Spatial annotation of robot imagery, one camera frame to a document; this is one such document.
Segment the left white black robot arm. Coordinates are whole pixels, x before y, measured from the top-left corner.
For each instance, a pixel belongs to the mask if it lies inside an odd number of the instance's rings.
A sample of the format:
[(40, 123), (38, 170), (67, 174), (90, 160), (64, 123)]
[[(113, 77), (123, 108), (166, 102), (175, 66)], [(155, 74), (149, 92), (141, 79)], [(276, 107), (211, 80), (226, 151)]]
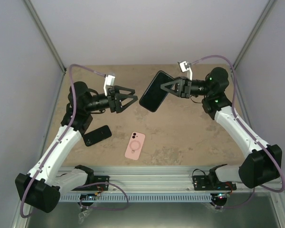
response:
[(27, 174), (20, 173), (15, 179), (21, 209), (28, 204), (50, 213), (60, 197), (72, 190), (101, 190), (108, 186), (107, 176), (97, 179), (94, 170), (84, 165), (75, 166), (67, 174), (57, 174), (73, 147), (83, 138), (93, 114), (101, 114), (106, 109), (118, 114), (138, 99), (134, 89), (115, 85), (106, 86), (105, 90), (99, 94), (82, 81), (71, 83), (69, 103), (55, 139), (37, 164)]

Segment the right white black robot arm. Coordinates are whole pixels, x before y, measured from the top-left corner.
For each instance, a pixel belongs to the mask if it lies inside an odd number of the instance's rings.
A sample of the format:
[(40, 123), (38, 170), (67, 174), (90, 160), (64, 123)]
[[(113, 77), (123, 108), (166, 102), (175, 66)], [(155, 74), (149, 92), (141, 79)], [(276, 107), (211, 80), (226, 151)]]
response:
[(281, 177), (282, 150), (261, 139), (243, 121), (225, 95), (229, 85), (228, 72), (216, 67), (204, 80), (177, 77), (161, 85), (161, 89), (180, 98), (203, 96), (202, 107), (211, 119), (221, 125), (243, 153), (240, 165), (219, 165), (209, 173), (209, 186), (221, 189), (226, 182), (241, 182), (252, 189)]

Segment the black phone with blue edge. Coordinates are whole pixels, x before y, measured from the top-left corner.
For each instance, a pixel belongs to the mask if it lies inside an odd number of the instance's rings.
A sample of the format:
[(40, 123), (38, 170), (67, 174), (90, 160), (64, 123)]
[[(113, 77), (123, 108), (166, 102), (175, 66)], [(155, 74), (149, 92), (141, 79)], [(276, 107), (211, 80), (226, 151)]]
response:
[(168, 92), (161, 85), (173, 81), (174, 78), (164, 71), (158, 71), (139, 100), (139, 105), (150, 112), (156, 112)]

